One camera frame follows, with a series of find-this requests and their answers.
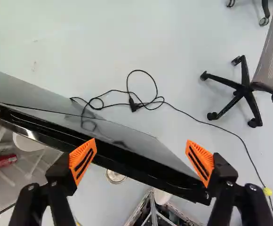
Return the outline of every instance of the floor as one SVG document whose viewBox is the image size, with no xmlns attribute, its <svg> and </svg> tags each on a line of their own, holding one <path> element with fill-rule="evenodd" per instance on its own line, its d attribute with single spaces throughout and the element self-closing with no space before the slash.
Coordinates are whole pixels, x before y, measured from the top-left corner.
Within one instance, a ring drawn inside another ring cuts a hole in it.
<svg viewBox="0 0 273 226">
<path fill-rule="evenodd" d="M 154 77 L 159 95 L 166 101 L 207 121 L 207 112 L 222 109 L 232 98 L 232 90 L 200 81 L 201 73 L 207 70 L 240 81 L 240 67 L 230 65 L 238 55 L 247 57 L 250 75 L 255 72 L 268 26 L 259 27 L 262 9 L 259 2 L 253 3 L 237 0 L 235 7 L 228 9 L 224 0 L 0 0 L 0 71 L 65 97 L 90 99 L 110 89 L 124 90 L 127 74 L 142 69 Z M 144 101 L 155 95 L 150 79 L 140 73 L 130 77 L 129 88 Z M 252 114 L 245 100 L 213 123 L 244 139 L 262 179 L 273 190 L 273 104 L 269 94 L 256 92 L 255 96 L 263 127 L 247 126 Z M 126 103 L 128 98 L 110 94 L 105 100 Z M 167 106 L 137 113 L 114 107 L 100 115 L 158 137 L 189 166 L 184 149 L 186 140 L 193 140 L 229 161 L 239 173 L 239 184 L 260 184 L 236 137 L 200 125 Z M 116 216 L 120 209 L 114 211 L 114 199 L 106 200 L 108 193 L 119 191 L 97 186 L 103 192 L 98 197 L 102 207 L 111 211 L 108 219 L 120 218 Z M 140 194 L 135 192 L 132 206 Z M 179 198 L 174 201 L 203 224 L 207 222 L 211 207 Z M 100 215 L 98 226 L 107 219 L 99 209 L 93 213 Z M 234 213 L 232 225 L 239 224 L 239 215 Z"/>
</svg>

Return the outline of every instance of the chair base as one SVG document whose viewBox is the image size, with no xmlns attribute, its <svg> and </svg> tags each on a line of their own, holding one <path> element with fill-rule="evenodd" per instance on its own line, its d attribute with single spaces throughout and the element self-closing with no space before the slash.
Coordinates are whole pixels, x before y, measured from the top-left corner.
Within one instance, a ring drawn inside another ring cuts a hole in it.
<svg viewBox="0 0 273 226">
<path fill-rule="evenodd" d="M 226 6 L 228 8 L 231 8 L 235 5 L 235 0 L 228 0 L 228 3 L 226 4 Z M 270 12 L 269 12 L 269 8 L 268 8 L 268 0 L 262 0 L 262 9 L 264 11 L 264 15 L 265 17 L 263 17 L 260 21 L 259 21 L 259 25 L 260 26 L 265 26 L 269 23 L 269 17 L 270 17 Z"/>
<path fill-rule="evenodd" d="M 221 77 L 209 74 L 207 73 L 207 71 L 205 71 L 201 75 L 201 80 L 203 81 L 205 81 L 206 79 L 212 79 L 214 81 L 218 81 L 226 86 L 229 86 L 235 89 L 235 91 L 233 92 L 233 95 L 235 97 L 224 107 L 224 109 L 222 109 L 219 113 L 217 112 L 208 113 L 207 118 L 210 121 L 219 119 L 222 115 L 224 115 L 228 110 L 230 110 L 236 103 L 238 103 L 238 101 L 240 101 L 244 97 L 254 114 L 254 118 L 248 122 L 248 125 L 252 128 L 255 128 L 257 126 L 262 126 L 263 124 L 262 124 L 261 115 L 255 100 L 255 97 L 253 95 L 254 90 L 253 88 L 250 87 L 249 70 L 248 70 L 246 58 L 244 55 L 238 56 L 234 60 L 232 60 L 232 64 L 234 66 L 238 65 L 239 63 L 241 63 L 241 73 L 242 73 L 241 84 L 225 79 L 225 78 L 221 78 Z"/>
</svg>

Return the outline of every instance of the cable connector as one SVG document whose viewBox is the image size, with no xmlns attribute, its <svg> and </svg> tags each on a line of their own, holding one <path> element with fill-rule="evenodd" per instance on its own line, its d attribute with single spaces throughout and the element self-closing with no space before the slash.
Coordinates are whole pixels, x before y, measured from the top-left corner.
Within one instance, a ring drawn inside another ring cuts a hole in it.
<svg viewBox="0 0 273 226">
<path fill-rule="evenodd" d="M 132 97 L 129 97 L 129 106 L 130 106 L 131 112 L 135 112 L 137 110 L 137 105 L 135 104 Z"/>
</svg>

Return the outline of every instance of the red can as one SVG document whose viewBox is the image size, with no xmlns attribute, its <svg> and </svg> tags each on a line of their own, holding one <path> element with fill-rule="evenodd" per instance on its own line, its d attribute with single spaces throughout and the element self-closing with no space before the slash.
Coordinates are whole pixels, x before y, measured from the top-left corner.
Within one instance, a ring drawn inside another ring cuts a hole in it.
<svg viewBox="0 0 273 226">
<path fill-rule="evenodd" d="M 0 167 L 8 166 L 16 161 L 16 154 L 0 155 Z"/>
</svg>

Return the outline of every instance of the orange clamp pad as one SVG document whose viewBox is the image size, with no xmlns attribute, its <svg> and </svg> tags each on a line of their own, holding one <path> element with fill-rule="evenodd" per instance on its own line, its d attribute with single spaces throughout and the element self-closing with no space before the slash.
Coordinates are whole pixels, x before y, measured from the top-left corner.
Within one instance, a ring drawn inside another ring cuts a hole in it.
<svg viewBox="0 0 273 226">
<path fill-rule="evenodd" d="M 80 183 L 86 169 L 93 161 L 96 153 L 97 148 L 94 138 L 77 147 L 70 153 L 69 169 L 72 172 L 76 186 Z"/>
<path fill-rule="evenodd" d="M 187 141 L 185 154 L 207 188 L 214 169 L 213 154 L 191 140 Z"/>
</svg>

